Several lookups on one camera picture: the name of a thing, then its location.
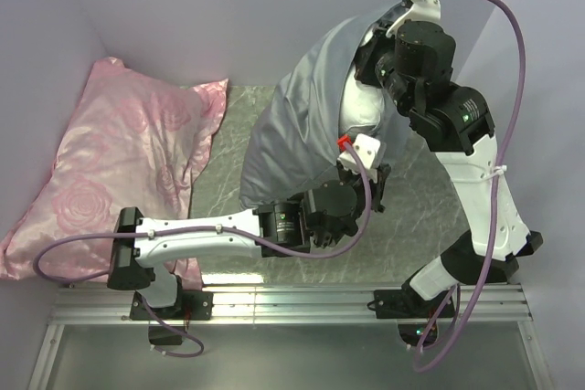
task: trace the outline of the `robotic arm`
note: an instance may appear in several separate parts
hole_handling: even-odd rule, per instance
[[[414,273],[397,296],[383,300],[389,318],[419,318],[436,309],[453,285],[478,280],[487,250],[494,175],[500,177],[498,229],[487,282],[508,281],[518,269],[516,258],[533,254],[542,237],[531,232],[518,214],[505,182],[505,167],[495,167],[494,121],[485,98],[452,82],[455,41],[439,26],[439,0],[402,0],[402,6],[402,16],[394,21],[382,17],[368,31],[356,52],[346,94],[359,92],[362,105],[368,105],[368,99],[374,101],[381,92],[409,119],[410,128],[426,141],[450,176],[469,222],[469,231]],[[382,212],[380,202],[389,174],[389,168],[380,163],[384,143],[358,134],[354,147],[367,168],[372,209]],[[166,261],[201,255],[286,256],[257,245],[253,236],[303,253],[310,252],[311,241],[317,247],[334,245],[342,236],[357,232],[356,220],[365,208],[366,188],[356,171],[353,158],[341,153],[339,180],[230,216],[166,221],[143,217],[136,208],[123,209],[117,231],[142,232],[148,237],[114,240],[108,287],[138,291],[165,318],[183,306],[180,279],[166,270]],[[184,227],[199,230],[173,234]]]
[[[360,134],[353,148],[369,179],[371,209],[382,211],[380,201],[389,173],[379,164],[383,144]],[[352,237],[358,230],[356,220],[366,208],[364,179],[358,169],[354,157],[343,151],[339,180],[286,201],[226,216],[169,221],[144,217],[138,208],[126,207],[116,232],[147,237],[114,239],[108,288],[136,290],[159,317],[167,318],[181,314],[186,304],[181,280],[169,273],[165,262],[204,255],[286,257],[291,252],[309,253],[312,244],[328,247],[345,235]],[[284,250],[259,245],[258,237]]]

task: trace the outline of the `rose pattern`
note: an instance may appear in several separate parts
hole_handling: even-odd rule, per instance
[[[51,200],[57,224],[70,234],[95,232],[110,227],[112,196],[103,184],[80,175]]]
[[[153,95],[151,100],[153,117],[161,122],[161,128],[164,130],[176,132],[191,121],[191,115],[181,97],[165,93]]]
[[[150,125],[146,106],[137,98],[124,98],[116,106],[116,111],[128,128],[140,134]]]

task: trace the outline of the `floor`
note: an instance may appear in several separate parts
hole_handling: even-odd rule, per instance
[[[192,217],[239,211],[239,175],[250,130],[272,87],[234,87],[211,159],[195,182]],[[467,229],[447,174],[421,138],[409,140],[388,179],[384,214],[374,214],[358,245],[338,258],[201,258],[206,283],[401,282]]]

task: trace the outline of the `pink pillow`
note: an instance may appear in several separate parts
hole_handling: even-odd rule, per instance
[[[119,59],[97,61],[49,182],[0,243],[0,278],[33,276],[33,257],[54,239],[113,231],[126,206],[149,217],[187,218],[192,184],[226,109],[227,83],[182,90]],[[71,243],[47,253],[41,268],[66,278],[87,275],[109,267],[111,248],[107,239]],[[187,288],[201,287],[194,259],[169,269]]]

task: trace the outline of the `gray fabric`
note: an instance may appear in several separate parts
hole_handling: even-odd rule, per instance
[[[337,178],[336,141],[347,72],[372,24],[403,11],[397,5],[347,19],[281,80],[251,132],[240,180],[242,207],[283,200]],[[388,102],[373,135],[386,143],[383,162],[392,165],[410,135],[408,120]]]

